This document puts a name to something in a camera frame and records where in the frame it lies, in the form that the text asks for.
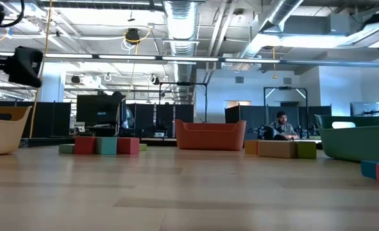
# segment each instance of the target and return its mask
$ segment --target metal frame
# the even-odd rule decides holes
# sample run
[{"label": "metal frame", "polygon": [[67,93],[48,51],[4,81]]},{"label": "metal frame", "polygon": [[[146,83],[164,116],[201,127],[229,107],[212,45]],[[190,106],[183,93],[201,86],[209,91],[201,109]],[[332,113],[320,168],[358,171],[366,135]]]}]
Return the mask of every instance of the metal frame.
[{"label": "metal frame", "polygon": [[202,85],[202,86],[205,86],[205,121],[206,122],[206,119],[207,119],[207,115],[206,113],[208,112],[208,84],[207,83],[178,83],[178,82],[160,82],[159,83],[159,104],[161,104],[161,93],[162,93],[162,89],[161,89],[161,86],[163,84],[173,84],[173,85],[185,85],[185,86],[188,86],[188,85],[192,85],[192,86],[196,86],[196,85]]},{"label": "metal frame", "polygon": [[[266,89],[272,89],[272,91],[266,95]],[[308,94],[307,89],[303,87],[264,87],[264,107],[265,107],[265,124],[269,120],[269,112],[267,111],[267,105],[266,105],[266,98],[268,98],[274,90],[296,90],[303,98],[305,98],[306,101],[306,129],[309,129],[309,106],[308,106]]]}]

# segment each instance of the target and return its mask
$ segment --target yellow cable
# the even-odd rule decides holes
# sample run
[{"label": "yellow cable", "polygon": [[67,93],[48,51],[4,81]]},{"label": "yellow cable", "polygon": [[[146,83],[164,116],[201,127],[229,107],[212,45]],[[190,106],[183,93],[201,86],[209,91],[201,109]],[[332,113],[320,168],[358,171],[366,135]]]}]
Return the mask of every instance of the yellow cable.
[{"label": "yellow cable", "polygon": [[[41,65],[41,73],[40,73],[40,79],[42,80],[43,74],[44,74],[44,64],[46,62],[46,54],[48,52],[48,35],[49,35],[49,26],[51,24],[51,14],[52,14],[52,7],[53,7],[53,0],[49,0],[49,11],[48,11],[48,23],[47,23],[47,33],[46,33],[46,50],[44,52],[44,58],[42,59],[42,65]],[[33,115],[31,117],[31,127],[29,129],[29,137],[33,137],[33,125],[34,125],[34,117],[35,117],[35,109],[37,109],[37,101],[40,94],[40,89],[37,89],[37,94],[35,96],[34,101],[34,108],[33,108]]]},{"label": "yellow cable", "polygon": [[276,64],[273,64],[273,78],[274,79],[277,79],[278,77],[276,76]]},{"label": "yellow cable", "polygon": [[10,30],[7,28],[7,32],[5,33],[4,37],[0,38],[0,41],[4,40],[7,37],[9,31]]},{"label": "yellow cable", "polygon": [[[138,54],[138,45],[137,44],[137,48],[135,49],[135,55]],[[133,63],[133,66],[132,66],[132,75],[131,75],[131,82],[130,82],[130,87],[128,88],[128,92],[131,90],[131,86],[132,86],[132,79],[133,79],[133,72],[135,70],[135,62]]]},{"label": "yellow cable", "polygon": [[129,40],[129,39],[127,39],[127,38],[125,37],[125,34],[126,34],[126,33],[127,33],[127,32],[124,33],[124,38],[125,38],[125,40],[127,40],[128,42],[140,42],[140,41],[142,41],[142,40],[148,38],[149,34],[151,33],[151,28],[149,28],[149,31],[148,31],[148,33],[145,35],[145,37],[140,38],[140,39],[138,39],[138,40]]}]

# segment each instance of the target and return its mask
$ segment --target black camera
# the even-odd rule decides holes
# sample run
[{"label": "black camera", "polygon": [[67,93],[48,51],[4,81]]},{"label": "black camera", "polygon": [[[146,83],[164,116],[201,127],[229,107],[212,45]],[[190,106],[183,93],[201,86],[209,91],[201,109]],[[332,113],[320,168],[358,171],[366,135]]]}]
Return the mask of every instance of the black camera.
[{"label": "black camera", "polygon": [[[22,11],[17,20],[10,24],[1,25],[4,20],[4,8],[0,5],[0,27],[10,27],[18,24],[24,16],[24,0],[21,0]],[[8,81],[41,87],[38,72],[41,68],[43,53],[37,49],[19,46],[13,56],[0,56],[0,70],[9,74]]]}]

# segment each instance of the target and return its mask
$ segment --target green foam block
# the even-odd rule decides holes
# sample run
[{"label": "green foam block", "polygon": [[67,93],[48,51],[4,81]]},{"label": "green foam block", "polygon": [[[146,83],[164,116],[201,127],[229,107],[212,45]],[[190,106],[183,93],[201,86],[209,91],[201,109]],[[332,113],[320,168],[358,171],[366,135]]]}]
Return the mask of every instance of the green foam block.
[{"label": "green foam block", "polygon": [[297,142],[298,158],[316,159],[315,142]]},{"label": "green foam block", "polygon": [[58,151],[60,153],[73,154],[74,153],[74,145],[75,144],[61,144]]},{"label": "green foam block", "polygon": [[139,151],[146,151],[148,149],[147,144],[139,144]]},{"label": "green foam block", "polygon": [[97,154],[116,155],[117,138],[116,137],[97,137]]}]

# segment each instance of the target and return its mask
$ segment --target blue foam block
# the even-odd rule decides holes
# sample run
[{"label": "blue foam block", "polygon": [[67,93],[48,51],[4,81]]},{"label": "blue foam block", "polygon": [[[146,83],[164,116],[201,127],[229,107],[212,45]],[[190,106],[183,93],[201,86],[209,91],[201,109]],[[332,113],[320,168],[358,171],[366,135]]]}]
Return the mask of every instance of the blue foam block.
[{"label": "blue foam block", "polygon": [[365,161],[363,160],[360,167],[362,169],[362,175],[372,179],[377,179],[376,176],[376,166],[379,164],[379,161]]}]

